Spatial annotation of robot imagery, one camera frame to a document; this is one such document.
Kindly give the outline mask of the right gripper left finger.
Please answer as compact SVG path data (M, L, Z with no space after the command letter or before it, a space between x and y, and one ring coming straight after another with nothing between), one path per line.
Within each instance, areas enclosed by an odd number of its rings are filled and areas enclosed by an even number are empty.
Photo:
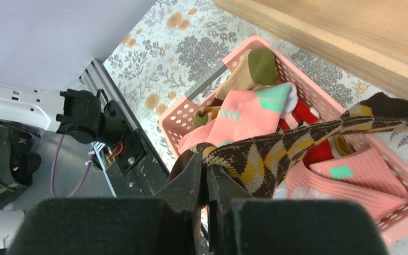
M201 167L194 153L153 196L44 200L7 254L199 254Z

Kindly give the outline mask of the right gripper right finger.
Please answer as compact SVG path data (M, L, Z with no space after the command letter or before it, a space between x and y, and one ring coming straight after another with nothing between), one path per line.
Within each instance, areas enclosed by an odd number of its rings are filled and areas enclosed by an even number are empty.
M219 166L207 185L212 254L387 254L358 203L255 199Z

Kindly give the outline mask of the brown beige argyle sock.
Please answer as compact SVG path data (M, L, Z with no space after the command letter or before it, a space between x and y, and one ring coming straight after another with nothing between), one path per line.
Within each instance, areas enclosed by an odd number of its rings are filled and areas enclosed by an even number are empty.
M216 147L203 142L184 152L199 153L203 167L220 166L247 194L270 198L312 147L335 135L390 132L408 129L408 101L379 92L337 119L301 126Z

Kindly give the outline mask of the pink sock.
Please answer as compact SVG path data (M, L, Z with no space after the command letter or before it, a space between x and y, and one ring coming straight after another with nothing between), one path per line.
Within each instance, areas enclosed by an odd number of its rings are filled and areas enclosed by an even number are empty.
M296 87L291 83L260 91L231 90L215 119L181 139L178 153L203 142L221 147L276 132L280 118L290 106L290 94L296 94Z
M408 203L408 192L376 148L310 164L296 164L276 188L275 199L354 201L379 221Z

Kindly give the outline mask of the plain red sock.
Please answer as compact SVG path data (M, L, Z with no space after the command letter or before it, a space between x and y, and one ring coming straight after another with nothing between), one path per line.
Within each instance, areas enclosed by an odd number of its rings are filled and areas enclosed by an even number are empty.
M290 113L286 113L281 117L278 128L280 131L287 131L300 126L317 123L318 121L318 111L315 108L308 107L302 99L299 98L296 107ZM302 161L304 165L310 169L311 164L324 162L334 158L335 156L331 148L330 140L325 140L321 144L308 149Z

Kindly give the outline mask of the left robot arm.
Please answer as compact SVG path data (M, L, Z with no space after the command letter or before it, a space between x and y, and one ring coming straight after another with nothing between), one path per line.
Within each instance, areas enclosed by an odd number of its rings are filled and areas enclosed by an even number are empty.
M103 89L47 90L0 82L0 120L69 135L82 144L115 145L124 137L123 120L103 112Z

